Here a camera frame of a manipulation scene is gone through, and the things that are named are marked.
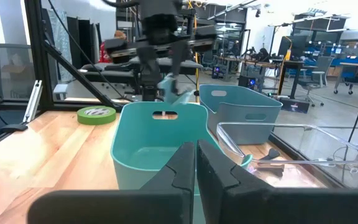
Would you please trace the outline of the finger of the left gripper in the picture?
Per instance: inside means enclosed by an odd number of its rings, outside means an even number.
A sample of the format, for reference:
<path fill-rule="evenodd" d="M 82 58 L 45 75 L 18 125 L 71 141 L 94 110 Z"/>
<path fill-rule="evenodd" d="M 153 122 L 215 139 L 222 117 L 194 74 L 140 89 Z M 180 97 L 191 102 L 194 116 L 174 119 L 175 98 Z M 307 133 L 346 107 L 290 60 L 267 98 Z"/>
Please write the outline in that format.
<path fill-rule="evenodd" d="M 172 88 L 171 92 L 174 94 L 178 94 L 177 88 L 177 76 L 179 76 L 181 63 L 184 62 L 189 55 L 189 46 L 187 40 L 180 40 L 178 42 L 174 42 L 171 45 L 172 51 Z"/>
<path fill-rule="evenodd" d="M 139 58 L 140 79 L 143 87 L 149 90 L 156 89 L 162 76 L 160 75 L 155 49 L 152 46 L 138 48 L 137 56 Z"/>

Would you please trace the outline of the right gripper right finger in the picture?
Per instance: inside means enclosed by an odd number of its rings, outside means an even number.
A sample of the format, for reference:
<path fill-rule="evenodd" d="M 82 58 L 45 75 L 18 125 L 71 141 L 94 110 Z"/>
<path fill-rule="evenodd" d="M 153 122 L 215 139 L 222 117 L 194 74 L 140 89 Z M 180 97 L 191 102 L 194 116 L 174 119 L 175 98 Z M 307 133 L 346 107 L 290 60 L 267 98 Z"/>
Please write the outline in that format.
<path fill-rule="evenodd" d="M 275 188 L 205 140 L 196 157 L 207 223 L 358 224 L 358 189 Z"/>

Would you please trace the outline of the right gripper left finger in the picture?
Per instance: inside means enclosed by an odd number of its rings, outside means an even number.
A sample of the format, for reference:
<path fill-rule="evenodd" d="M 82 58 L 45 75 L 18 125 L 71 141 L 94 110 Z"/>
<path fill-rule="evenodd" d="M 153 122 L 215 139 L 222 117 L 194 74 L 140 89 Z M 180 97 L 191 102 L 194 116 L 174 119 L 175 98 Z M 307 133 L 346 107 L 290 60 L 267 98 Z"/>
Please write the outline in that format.
<path fill-rule="evenodd" d="M 57 190 L 34 201 L 27 222 L 191 223 L 195 188 L 195 145 L 183 143 L 138 190 Z"/>

